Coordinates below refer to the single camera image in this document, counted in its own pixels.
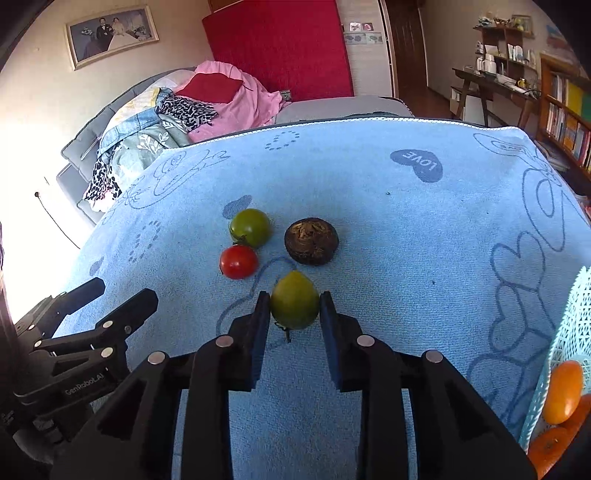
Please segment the large mandarin orange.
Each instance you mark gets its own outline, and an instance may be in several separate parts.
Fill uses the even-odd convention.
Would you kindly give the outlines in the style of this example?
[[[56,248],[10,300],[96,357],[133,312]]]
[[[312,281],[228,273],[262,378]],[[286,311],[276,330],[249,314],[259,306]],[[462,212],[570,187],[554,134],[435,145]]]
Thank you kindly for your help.
[[[569,444],[569,431],[563,427],[552,427],[532,441],[528,458],[535,467],[538,479],[551,470]]]

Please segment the dark brown wrinkled fruit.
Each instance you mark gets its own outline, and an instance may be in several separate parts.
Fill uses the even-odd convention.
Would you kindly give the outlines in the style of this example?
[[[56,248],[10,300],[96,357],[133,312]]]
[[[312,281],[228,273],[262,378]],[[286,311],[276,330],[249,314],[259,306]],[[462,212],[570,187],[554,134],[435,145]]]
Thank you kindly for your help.
[[[284,247],[298,263],[322,266],[329,263],[339,247],[339,236],[331,223],[321,218],[297,220],[284,232]]]

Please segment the light blue patterned towel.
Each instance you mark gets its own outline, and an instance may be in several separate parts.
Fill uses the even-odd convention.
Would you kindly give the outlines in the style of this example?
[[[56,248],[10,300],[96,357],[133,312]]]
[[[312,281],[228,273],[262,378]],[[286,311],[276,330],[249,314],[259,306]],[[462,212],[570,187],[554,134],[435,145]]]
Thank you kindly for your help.
[[[273,233],[252,248],[256,273],[232,280],[219,258],[242,245],[229,224],[249,208]],[[284,247],[287,227],[308,217],[339,236],[322,266]],[[166,151],[144,170],[81,250],[73,282],[96,276],[106,291],[67,330],[154,291],[157,310],[129,342],[132,373],[156,351],[181,356],[228,333],[297,270],[394,351],[441,352],[519,444],[589,262],[576,196],[519,129],[410,118],[274,126]],[[256,387],[228,394],[231,479],[360,479],[361,407],[360,392],[332,381],[320,311],[290,341],[270,311]]]

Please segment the floral green quilt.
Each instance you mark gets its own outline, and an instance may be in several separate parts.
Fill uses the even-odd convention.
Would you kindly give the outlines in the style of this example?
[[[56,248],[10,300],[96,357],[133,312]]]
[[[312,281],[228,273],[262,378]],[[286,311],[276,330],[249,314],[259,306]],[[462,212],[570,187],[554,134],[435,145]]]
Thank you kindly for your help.
[[[99,141],[92,182],[126,189],[165,150],[189,145],[180,123],[161,112],[172,91],[152,87],[128,102],[111,118]]]

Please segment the light blue lace basket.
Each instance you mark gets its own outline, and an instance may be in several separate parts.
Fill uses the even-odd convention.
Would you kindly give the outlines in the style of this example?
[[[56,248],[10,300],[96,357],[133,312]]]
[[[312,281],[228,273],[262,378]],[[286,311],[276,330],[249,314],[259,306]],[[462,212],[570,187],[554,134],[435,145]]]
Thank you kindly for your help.
[[[562,320],[552,340],[519,437],[528,452],[533,438],[550,425],[542,419],[552,371],[574,360],[583,370],[582,394],[590,393],[590,269],[582,267],[570,290]]]

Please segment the wooden bookshelf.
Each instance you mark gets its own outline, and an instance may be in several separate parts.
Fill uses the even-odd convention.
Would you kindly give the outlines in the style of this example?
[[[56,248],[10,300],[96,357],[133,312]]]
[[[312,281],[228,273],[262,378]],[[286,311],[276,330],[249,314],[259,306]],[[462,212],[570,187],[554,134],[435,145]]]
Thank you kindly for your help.
[[[590,183],[590,80],[574,65],[544,53],[540,73],[536,139],[549,141]]]

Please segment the framed wedding photo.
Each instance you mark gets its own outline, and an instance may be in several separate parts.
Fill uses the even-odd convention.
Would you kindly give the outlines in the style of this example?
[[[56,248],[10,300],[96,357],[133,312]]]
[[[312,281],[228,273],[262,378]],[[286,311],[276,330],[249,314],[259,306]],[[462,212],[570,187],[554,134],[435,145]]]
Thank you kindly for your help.
[[[121,7],[65,25],[74,71],[96,61],[143,45],[159,36],[148,5]]]

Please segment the pink blanket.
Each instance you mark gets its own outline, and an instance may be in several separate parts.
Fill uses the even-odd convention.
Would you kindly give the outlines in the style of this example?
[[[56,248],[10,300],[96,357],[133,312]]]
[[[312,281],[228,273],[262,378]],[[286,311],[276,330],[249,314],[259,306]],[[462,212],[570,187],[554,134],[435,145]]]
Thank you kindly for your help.
[[[192,143],[273,124],[276,115],[287,105],[280,91],[267,91],[259,80],[229,63],[205,61],[197,66],[193,76],[197,73],[221,73],[229,78],[242,80],[243,84],[231,102],[206,103],[213,107],[217,115],[188,134]]]

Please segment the dark wooden door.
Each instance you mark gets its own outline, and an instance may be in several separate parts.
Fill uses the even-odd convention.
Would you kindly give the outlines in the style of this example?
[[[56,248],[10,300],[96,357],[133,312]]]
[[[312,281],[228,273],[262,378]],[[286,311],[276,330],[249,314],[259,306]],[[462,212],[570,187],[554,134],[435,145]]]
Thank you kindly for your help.
[[[386,2],[394,46],[399,97],[412,106],[427,88],[427,68],[419,2]]]

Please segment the wooden desk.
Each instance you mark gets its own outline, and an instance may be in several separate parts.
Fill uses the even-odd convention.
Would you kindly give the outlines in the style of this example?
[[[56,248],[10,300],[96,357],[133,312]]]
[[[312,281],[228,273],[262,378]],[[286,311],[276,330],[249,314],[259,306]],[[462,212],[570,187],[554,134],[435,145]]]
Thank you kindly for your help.
[[[499,83],[497,80],[493,80],[485,74],[457,68],[453,68],[453,72],[457,78],[463,81],[460,100],[455,113],[456,118],[459,120],[462,120],[464,117],[467,98],[472,92],[474,92],[481,101],[483,120],[486,127],[489,126],[489,118],[495,118],[500,124],[504,124],[496,114],[491,113],[488,109],[487,101],[492,100],[494,95],[506,98],[520,108],[517,126],[522,130],[526,129],[532,115],[538,115],[540,113],[539,101],[529,93],[520,93],[514,88]]]

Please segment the leopard print cloth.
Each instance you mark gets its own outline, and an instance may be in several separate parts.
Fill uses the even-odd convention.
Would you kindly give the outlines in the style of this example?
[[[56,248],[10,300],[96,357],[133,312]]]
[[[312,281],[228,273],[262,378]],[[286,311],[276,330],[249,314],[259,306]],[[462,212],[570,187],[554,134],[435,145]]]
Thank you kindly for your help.
[[[204,125],[207,121],[214,119],[217,115],[211,105],[178,97],[173,93],[172,99],[164,101],[161,104],[160,109],[165,115],[177,120],[185,129],[187,135],[193,129]],[[89,202],[93,210],[100,211],[106,208],[107,203],[118,198],[124,190],[121,190],[118,187],[115,187],[114,189],[99,187],[92,182],[91,177],[89,186],[84,193],[84,199]]]

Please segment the grey bed mattress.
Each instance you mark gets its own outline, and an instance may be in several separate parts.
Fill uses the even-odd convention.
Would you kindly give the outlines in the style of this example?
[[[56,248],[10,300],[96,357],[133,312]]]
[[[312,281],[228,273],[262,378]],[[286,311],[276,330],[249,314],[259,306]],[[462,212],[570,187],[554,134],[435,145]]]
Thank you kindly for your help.
[[[414,117],[401,99],[363,95],[293,102],[276,115],[276,124],[372,115]]]

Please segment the wooden desk hutch shelf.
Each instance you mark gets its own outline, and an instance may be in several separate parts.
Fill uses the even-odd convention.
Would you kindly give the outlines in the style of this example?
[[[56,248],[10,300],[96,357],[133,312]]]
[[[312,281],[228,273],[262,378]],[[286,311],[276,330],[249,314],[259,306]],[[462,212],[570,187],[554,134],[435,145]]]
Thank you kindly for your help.
[[[498,74],[516,82],[538,80],[530,16],[513,15],[508,19],[481,16],[474,29],[481,34],[480,55],[495,61]]]

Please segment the round green tomato back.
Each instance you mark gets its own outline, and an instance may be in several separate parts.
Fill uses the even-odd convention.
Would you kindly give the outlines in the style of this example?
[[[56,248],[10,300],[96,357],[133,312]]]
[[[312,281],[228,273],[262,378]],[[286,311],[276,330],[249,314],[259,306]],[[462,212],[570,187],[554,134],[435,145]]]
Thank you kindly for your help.
[[[253,249],[262,247],[270,240],[273,229],[266,213],[257,209],[245,209],[232,218],[229,234],[236,244],[247,245]]]

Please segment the red upright mattress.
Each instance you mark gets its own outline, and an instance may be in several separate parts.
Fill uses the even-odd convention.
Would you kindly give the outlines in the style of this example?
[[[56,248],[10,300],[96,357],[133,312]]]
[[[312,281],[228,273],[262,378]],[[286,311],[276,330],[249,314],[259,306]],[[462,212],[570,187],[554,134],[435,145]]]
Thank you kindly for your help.
[[[294,102],[352,97],[335,1],[239,1],[202,19],[213,59]]]

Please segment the grey padded headboard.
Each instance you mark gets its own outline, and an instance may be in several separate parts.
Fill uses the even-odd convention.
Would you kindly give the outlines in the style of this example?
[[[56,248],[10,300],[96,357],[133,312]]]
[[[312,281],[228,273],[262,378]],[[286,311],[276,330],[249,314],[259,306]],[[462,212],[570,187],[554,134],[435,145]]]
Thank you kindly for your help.
[[[174,75],[177,72],[192,73],[194,68],[184,67],[158,73],[147,77],[131,86],[118,97],[103,107],[91,118],[82,129],[61,150],[62,157],[67,161],[66,166],[57,174],[56,182],[62,192],[85,217],[95,226],[101,219],[102,212],[94,212],[89,203],[83,199],[84,192],[89,186],[94,164],[97,160],[97,150],[100,137],[110,119],[126,102],[141,94],[160,78]]]

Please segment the yellow-green oval tomato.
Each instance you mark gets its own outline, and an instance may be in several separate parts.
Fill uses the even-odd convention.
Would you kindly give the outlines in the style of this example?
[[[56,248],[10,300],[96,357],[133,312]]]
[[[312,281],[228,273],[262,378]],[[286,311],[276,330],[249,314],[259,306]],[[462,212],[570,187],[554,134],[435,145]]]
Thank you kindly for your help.
[[[270,296],[270,311],[287,341],[290,332],[311,326],[320,310],[320,294],[310,279],[294,270],[276,283]]]

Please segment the red pillow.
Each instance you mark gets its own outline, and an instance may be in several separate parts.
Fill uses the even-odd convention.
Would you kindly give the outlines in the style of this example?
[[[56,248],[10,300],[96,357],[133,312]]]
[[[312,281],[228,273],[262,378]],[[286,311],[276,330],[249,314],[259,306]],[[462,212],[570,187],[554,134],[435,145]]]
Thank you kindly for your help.
[[[229,103],[242,88],[242,80],[232,79],[221,73],[197,73],[175,94],[205,103]]]

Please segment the small red tomato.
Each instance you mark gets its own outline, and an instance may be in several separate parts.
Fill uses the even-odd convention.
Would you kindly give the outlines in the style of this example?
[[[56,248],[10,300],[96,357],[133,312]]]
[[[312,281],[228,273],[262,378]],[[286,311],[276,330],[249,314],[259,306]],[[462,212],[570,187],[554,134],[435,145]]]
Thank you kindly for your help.
[[[245,245],[232,245],[221,253],[219,269],[232,280],[242,280],[256,273],[259,258],[256,251]]]

